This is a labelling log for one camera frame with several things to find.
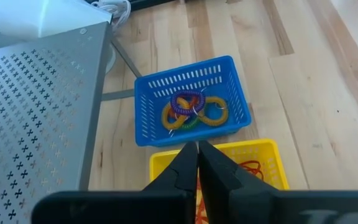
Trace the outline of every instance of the purple spiral keychain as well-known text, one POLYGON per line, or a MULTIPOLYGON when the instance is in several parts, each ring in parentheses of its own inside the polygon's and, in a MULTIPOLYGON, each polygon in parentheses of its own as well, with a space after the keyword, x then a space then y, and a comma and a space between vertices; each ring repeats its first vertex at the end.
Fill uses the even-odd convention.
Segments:
POLYGON ((191 115, 193 113, 198 113, 200 112, 205 106, 205 95, 203 92, 201 91, 195 91, 195 90, 179 90, 176 93, 174 93, 171 97, 171 107, 172 110, 176 113, 176 114, 180 114, 180 115, 191 115), (194 105, 193 108, 190 109, 183 109, 180 108, 178 103, 177 103, 177 99, 180 96, 196 96, 198 97, 198 103, 196 105, 194 105))

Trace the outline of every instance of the coiled wrist keychain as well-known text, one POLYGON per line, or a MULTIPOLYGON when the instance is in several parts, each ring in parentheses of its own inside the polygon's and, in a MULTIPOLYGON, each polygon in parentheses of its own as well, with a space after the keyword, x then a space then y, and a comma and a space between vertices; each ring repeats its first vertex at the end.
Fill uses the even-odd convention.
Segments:
POLYGON ((209 125, 209 126, 220 126, 224 124, 228 117, 229 117, 229 110, 227 109, 226 102, 217 96, 209 96, 206 98, 206 104, 208 103, 216 103, 218 104, 222 109, 222 116, 218 119, 211 119, 205 116, 204 110, 201 110, 200 113, 198 113, 198 117, 200 118, 200 121, 203 123, 209 125))
POLYGON ((180 130, 191 130, 197 126, 200 122, 198 116, 193 116, 193 119, 188 124, 183 124, 179 129, 180 130))
POLYGON ((195 90, 179 90, 176 93, 173 94, 171 97, 171 107, 172 110, 180 115, 192 115, 194 111, 197 113, 200 112, 204 106, 205 106, 205 95, 201 91, 195 91, 195 90), (198 97, 198 103, 193 106, 193 109, 186 109, 186 108, 180 108, 177 104, 177 99, 179 96, 197 96, 198 97))
MULTIPOLYGON (((191 102, 190 102, 190 104, 189 104, 190 108, 194 107, 194 105, 197 104, 197 103, 198 103, 198 98, 197 98, 197 96, 193 96, 193 97, 191 98, 191 102)), ((178 119, 177 115, 175 114, 175 112, 173 111, 172 108, 169 110, 169 116, 170 116, 171 118, 176 118, 176 119, 178 119)))
MULTIPOLYGON (((189 103, 183 98, 177 98, 177 103, 184 109, 190 108, 189 103)), ((170 109, 171 109, 171 104, 167 103, 167 105, 165 105, 164 109, 162 110, 161 122, 164 128, 167 128, 168 130, 175 130, 183 125, 183 123, 187 119, 187 116, 179 115, 178 119, 174 123, 169 123, 168 112, 170 109)))

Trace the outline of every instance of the white object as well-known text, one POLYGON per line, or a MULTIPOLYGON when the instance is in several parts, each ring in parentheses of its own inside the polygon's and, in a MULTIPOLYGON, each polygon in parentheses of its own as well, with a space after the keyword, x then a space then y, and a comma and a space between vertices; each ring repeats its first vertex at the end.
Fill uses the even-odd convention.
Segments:
POLYGON ((127 22, 131 13, 131 4, 128 0, 99 0, 91 4, 112 14, 111 27, 114 33, 127 22))
MULTIPOLYGON (((0 32, 22 40, 111 21, 110 12, 79 0, 0 0, 0 32)), ((106 73, 116 60, 111 45, 108 54, 106 73)))

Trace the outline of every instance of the perforated metal shelf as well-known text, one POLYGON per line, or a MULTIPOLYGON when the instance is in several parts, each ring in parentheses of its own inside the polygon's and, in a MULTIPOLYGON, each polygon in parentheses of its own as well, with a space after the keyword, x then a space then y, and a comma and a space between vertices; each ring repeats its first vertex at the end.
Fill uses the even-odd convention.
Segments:
POLYGON ((0 49, 0 223, 88 188, 109 24, 0 49))

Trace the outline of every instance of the wooden floor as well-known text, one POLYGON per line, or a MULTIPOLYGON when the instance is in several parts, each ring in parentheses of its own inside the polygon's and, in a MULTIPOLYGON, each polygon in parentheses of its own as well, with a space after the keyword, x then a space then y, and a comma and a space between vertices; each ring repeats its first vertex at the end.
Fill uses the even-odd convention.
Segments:
MULTIPOLYGON (((292 189, 358 189, 358 0, 189 0, 131 15, 119 38, 144 75, 231 55, 252 125, 213 143, 272 138, 292 189)), ((134 87, 119 58, 104 92, 134 87)), ((90 190, 141 189, 134 99, 101 105, 90 190)))

